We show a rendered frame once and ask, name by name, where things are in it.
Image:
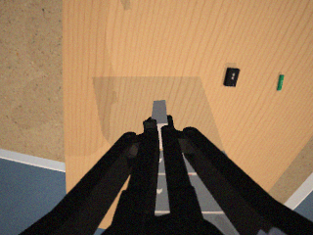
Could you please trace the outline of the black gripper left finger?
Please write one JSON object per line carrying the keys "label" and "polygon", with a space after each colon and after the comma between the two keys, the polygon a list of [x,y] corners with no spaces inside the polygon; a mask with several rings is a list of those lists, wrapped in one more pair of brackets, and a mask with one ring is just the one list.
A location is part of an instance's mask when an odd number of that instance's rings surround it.
{"label": "black gripper left finger", "polygon": [[108,235],[143,235],[146,213],[156,210],[159,100],[143,126],[141,134],[124,133],[51,211],[19,235],[94,235],[129,175]]}

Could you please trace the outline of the black 9v battery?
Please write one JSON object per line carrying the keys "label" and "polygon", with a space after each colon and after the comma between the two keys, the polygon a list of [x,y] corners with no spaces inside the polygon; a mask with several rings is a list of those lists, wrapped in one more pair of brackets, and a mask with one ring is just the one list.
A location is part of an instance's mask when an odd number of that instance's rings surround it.
{"label": "black 9v battery", "polygon": [[227,68],[223,85],[225,87],[236,87],[240,69]]}

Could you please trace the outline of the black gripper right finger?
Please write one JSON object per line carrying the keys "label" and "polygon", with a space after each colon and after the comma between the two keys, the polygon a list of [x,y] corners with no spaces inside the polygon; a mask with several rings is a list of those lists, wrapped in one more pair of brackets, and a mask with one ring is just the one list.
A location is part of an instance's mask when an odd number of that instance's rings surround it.
{"label": "black gripper right finger", "polygon": [[183,155],[240,235],[313,235],[311,220],[276,201],[195,127],[175,129],[165,100],[159,132],[173,235],[208,235]]}

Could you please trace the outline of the green cylindrical battery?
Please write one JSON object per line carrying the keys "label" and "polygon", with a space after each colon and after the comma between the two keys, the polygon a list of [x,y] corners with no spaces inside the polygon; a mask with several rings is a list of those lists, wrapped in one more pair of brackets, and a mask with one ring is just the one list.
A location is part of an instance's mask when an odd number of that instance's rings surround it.
{"label": "green cylindrical battery", "polygon": [[284,80],[284,75],[283,75],[283,74],[280,74],[280,76],[279,76],[279,81],[278,81],[277,91],[281,91],[281,90],[282,90],[283,80]]}

